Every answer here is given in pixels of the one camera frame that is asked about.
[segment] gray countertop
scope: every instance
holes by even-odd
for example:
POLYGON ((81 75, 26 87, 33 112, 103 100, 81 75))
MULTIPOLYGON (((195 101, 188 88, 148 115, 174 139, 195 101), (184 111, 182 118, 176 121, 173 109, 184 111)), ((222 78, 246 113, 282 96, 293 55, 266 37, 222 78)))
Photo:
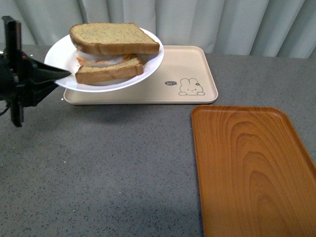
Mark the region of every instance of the gray countertop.
MULTIPOLYGON (((43 61, 49 47, 23 50, 43 61)), ((206 57, 214 105, 281 109, 316 161, 316 60, 206 57)), ((22 128, 0 117, 0 235, 202 236, 196 105, 74 106, 63 92, 25 108, 22 128)))

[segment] beige tray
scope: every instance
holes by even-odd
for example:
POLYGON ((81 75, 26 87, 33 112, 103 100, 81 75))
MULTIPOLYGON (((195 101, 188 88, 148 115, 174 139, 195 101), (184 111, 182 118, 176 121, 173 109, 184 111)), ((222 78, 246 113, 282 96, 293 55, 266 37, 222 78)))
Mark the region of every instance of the beige tray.
POLYGON ((144 81, 109 92, 66 89, 70 104, 209 104, 218 92, 204 52, 195 46, 164 46, 161 66, 144 81))

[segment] bottom bread slice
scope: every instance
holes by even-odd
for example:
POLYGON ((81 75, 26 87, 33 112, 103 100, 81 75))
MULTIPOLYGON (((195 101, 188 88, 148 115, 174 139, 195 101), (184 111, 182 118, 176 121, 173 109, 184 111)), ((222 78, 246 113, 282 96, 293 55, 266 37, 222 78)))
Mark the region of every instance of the bottom bread slice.
POLYGON ((78 83, 89 84, 114 79, 133 77, 143 74, 143 64, 139 58, 104 68, 79 67, 75 76, 78 83))

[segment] bunny illustration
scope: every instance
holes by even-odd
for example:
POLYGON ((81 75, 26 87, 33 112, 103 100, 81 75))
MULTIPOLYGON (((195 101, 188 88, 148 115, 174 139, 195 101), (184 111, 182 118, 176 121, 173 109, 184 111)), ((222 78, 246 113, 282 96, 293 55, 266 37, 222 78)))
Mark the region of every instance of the bunny illustration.
POLYGON ((195 78, 182 78, 180 84, 179 95, 205 95, 202 86, 195 78))

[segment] orange wood-grain tray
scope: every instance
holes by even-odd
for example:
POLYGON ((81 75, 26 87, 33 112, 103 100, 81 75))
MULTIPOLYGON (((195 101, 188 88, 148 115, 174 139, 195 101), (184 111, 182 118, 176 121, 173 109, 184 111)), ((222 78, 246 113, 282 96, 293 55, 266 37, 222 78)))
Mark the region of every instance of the orange wood-grain tray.
POLYGON ((192 111, 204 235, 316 237, 316 169, 275 108, 192 111))

